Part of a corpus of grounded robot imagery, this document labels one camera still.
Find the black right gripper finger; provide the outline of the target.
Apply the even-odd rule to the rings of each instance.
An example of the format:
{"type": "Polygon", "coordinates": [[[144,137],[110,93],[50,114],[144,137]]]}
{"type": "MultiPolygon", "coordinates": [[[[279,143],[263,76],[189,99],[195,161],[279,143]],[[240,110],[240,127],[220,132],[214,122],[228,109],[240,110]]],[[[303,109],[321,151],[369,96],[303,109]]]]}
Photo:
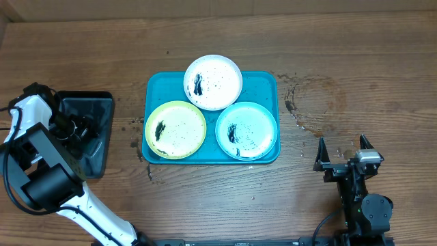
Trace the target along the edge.
{"type": "Polygon", "coordinates": [[[364,134],[361,134],[360,136],[360,149],[361,150],[367,150],[367,149],[373,149],[373,146],[370,144],[368,139],[364,134]]]}
{"type": "Polygon", "coordinates": [[[326,144],[323,137],[320,137],[319,139],[318,153],[315,162],[318,164],[330,163],[328,151],[326,149],[326,144]]]}

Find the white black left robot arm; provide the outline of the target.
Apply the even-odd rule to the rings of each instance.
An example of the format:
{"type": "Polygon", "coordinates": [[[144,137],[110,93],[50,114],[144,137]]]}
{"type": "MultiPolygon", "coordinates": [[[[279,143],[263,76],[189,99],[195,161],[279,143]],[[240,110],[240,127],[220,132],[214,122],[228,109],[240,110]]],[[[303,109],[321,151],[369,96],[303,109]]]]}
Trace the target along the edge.
{"type": "Polygon", "coordinates": [[[95,238],[95,245],[153,245],[91,191],[104,174],[115,103],[103,91],[60,91],[39,83],[24,88],[5,111],[1,175],[11,202],[35,216],[58,214],[95,238]]]}

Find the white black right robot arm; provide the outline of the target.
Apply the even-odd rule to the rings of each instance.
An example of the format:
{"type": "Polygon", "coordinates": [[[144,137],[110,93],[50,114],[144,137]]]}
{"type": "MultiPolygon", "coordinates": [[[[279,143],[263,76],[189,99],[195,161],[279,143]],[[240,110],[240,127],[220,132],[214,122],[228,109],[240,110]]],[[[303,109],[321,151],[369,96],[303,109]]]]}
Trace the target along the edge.
{"type": "Polygon", "coordinates": [[[378,174],[384,157],[360,136],[360,149],[344,164],[331,163],[324,138],[321,137],[313,170],[324,172],[324,182],[337,184],[341,208],[325,217],[315,229],[312,245],[393,245],[385,237],[390,230],[393,202],[387,196],[370,194],[365,181],[378,174]],[[319,238],[321,227],[342,212],[346,229],[338,230],[331,238],[319,238]]]}

